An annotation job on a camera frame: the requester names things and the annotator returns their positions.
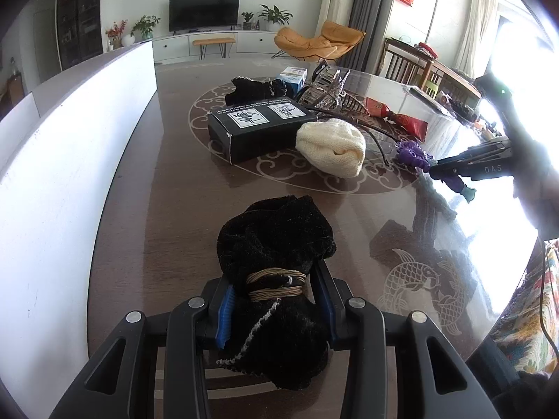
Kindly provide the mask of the orange lounge chair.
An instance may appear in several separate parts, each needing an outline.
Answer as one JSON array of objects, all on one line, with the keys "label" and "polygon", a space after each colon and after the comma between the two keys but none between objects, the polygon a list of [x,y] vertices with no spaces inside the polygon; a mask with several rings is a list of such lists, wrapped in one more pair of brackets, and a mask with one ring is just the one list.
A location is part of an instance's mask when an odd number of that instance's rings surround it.
[{"label": "orange lounge chair", "polygon": [[285,54],[300,61],[316,63],[338,60],[360,44],[365,35],[363,31],[326,21],[317,37],[305,38],[294,29],[283,27],[274,42]]}]

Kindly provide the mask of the purple flower toy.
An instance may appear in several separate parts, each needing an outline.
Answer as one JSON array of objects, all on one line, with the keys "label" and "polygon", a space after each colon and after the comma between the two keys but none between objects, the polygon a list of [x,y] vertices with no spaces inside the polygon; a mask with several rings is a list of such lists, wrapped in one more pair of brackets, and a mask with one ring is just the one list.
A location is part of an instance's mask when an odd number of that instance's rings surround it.
[{"label": "purple flower toy", "polygon": [[454,192],[462,195],[468,203],[475,199],[475,189],[468,187],[461,177],[455,174],[432,173],[438,162],[415,141],[400,141],[396,143],[396,161],[410,168],[418,168],[423,173],[428,173],[433,180],[446,184]]}]

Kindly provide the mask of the red snack packet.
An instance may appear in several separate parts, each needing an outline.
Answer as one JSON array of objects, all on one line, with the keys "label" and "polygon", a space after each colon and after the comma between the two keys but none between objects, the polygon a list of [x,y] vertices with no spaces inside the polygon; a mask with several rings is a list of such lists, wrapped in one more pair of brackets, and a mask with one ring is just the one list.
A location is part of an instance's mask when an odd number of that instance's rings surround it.
[{"label": "red snack packet", "polygon": [[387,120],[402,127],[409,135],[415,137],[421,142],[426,141],[426,132],[428,127],[428,123],[426,121],[404,115],[403,113],[393,112],[386,106],[386,104],[373,100],[370,97],[365,98],[365,107],[372,116],[386,118]]}]

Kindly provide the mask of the white tv cabinet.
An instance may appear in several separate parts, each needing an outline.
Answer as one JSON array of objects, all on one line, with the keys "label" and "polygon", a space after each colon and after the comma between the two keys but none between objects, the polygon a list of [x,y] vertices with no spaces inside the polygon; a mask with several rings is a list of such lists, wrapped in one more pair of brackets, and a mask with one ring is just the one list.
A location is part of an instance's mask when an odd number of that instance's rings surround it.
[{"label": "white tv cabinet", "polygon": [[210,46],[205,60],[199,59],[199,49],[193,46],[196,39],[233,37],[236,40],[229,58],[236,56],[265,55],[272,57],[278,53],[274,42],[276,34],[260,30],[222,30],[175,34],[154,38],[153,57],[157,64],[184,63],[185,61],[219,60],[222,58],[217,46]]}]

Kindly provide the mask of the black rectangular box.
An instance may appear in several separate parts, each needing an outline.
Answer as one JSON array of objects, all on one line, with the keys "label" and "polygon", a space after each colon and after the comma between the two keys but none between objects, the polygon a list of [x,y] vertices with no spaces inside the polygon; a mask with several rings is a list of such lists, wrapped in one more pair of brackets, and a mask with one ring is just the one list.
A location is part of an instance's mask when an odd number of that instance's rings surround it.
[{"label": "black rectangular box", "polygon": [[288,97],[228,106],[208,113],[211,140],[217,141],[230,164],[255,159],[296,145],[302,125],[317,121],[317,113]]}]

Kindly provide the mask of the black knit pouch with band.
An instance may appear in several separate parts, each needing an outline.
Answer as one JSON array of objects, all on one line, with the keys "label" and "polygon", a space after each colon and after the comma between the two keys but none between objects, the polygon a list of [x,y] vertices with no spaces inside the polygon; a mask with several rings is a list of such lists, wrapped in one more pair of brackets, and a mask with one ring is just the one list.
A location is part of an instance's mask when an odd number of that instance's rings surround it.
[{"label": "black knit pouch with band", "polygon": [[279,389],[307,388],[329,358],[306,291],[314,264],[336,251],[330,223],[309,196],[259,200],[225,223],[216,249],[234,294],[218,366]]}]

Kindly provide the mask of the green potted plant right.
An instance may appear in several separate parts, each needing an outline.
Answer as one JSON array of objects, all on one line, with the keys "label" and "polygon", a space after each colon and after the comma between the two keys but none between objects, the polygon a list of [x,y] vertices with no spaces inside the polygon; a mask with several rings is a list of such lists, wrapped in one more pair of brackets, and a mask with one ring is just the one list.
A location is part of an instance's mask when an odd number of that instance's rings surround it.
[{"label": "green potted plant right", "polygon": [[276,5],[261,4],[258,18],[265,21],[268,31],[278,32],[281,28],[290,24],[293,13],[285,9],[279,9]]}]

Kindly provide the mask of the black television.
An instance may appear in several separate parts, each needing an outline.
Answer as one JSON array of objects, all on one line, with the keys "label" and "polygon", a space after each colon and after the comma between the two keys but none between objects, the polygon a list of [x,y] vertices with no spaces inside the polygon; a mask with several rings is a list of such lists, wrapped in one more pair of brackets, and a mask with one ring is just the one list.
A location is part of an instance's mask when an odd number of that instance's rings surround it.
[{"label": "black television", "polygon": [[169,31],[237,25],[240,0],[169,0]]}]

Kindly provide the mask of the green potted plant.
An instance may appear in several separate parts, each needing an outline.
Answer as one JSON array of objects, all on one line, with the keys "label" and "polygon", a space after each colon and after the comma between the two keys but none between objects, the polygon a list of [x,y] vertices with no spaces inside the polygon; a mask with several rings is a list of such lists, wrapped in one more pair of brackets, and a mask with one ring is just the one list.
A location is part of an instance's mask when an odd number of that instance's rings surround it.
[{"label": "green potted plant", "polygon": [[132,33],[137,34],[142,41],[153,38],[153,31],[160,23],[161,18],[156,15],[143,15],[132,28]]},{"label": "green potted plant", "polygon": [[290,24],[293,13],[285,9],[279,9],[276,5],[261,4],[258,18],[265,21],[268,31],[278,32],[281,28]]}]

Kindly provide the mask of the wooden bench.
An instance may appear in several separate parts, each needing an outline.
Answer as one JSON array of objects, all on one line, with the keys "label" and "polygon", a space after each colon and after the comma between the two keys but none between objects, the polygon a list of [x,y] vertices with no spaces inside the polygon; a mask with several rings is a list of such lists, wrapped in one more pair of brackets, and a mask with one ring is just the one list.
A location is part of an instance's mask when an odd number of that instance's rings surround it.
[{"label": "wooden bench", "polygon": [[210,46],[217,46],[221,57],[228,58],[230,50],[234,44],[236,44],[236,40],[233,37],[205,38],[193,41],[193,46],[199,49],[200,60],[205,60],[205,56],[208,53],[208,48]]}]

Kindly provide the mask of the black beaded fabric pouch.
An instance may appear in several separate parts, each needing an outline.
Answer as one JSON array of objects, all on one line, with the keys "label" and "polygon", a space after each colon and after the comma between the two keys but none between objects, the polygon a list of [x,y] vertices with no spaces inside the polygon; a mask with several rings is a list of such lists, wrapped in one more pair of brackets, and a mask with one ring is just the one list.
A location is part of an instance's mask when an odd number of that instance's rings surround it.
[{"label": "black beaded fabric pouch", "polygon": [[226,106],[240,106],[261,100],[288,96],[287,86],[282,80],[258,81],[236,77],[231,83],[235,89],[225,95]]}]

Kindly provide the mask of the wooden dining chair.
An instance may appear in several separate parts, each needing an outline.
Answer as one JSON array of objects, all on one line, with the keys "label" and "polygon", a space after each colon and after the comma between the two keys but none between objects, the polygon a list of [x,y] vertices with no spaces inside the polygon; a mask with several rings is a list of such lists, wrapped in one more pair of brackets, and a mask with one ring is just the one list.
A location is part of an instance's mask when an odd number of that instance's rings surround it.
[{"label": "wooden dining chair", "polygon": [[438,88],[442,82],[442,71],[435,62],[436,57],[429,48],[386,38],[376,75],[404,85],[418,86],[426,92],[429,87]]}]

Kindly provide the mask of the small potted plant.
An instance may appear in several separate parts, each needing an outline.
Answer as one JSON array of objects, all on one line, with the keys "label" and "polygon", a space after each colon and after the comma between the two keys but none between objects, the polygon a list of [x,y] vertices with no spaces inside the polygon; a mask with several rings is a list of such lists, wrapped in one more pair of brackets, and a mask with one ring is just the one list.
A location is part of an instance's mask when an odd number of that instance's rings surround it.
[{"label": "small potted plant", "polygon": [[252,29],[252,20],[254,18],[253,12],[243,12],[242,13],[242,29],[243,30],[251,30]]}]

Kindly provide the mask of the cream knit hat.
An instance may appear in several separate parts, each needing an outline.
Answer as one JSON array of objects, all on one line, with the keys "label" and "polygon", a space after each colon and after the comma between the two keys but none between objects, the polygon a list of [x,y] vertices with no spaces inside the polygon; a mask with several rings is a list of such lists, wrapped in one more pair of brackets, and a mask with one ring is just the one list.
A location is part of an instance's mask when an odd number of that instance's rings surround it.
[{"label": "cream knit hat", "polygon": [[367,144],[354,125],[330,118],[304,123],[297,131],[296,149],[318,170],[350,179],[361,172]]}]

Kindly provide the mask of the rhinestone bow hair clip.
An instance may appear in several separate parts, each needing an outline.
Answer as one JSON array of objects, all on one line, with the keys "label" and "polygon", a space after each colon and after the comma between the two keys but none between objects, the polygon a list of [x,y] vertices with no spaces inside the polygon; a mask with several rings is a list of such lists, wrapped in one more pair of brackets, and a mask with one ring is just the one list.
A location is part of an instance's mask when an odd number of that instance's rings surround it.
[{"label": "rhinestone bow hair clip", "polygon": [[337,68],[323,61],[317,65],[311,82],[297,93],[295,101],[317,109],[339,110],[349,76],[350,70]]}]

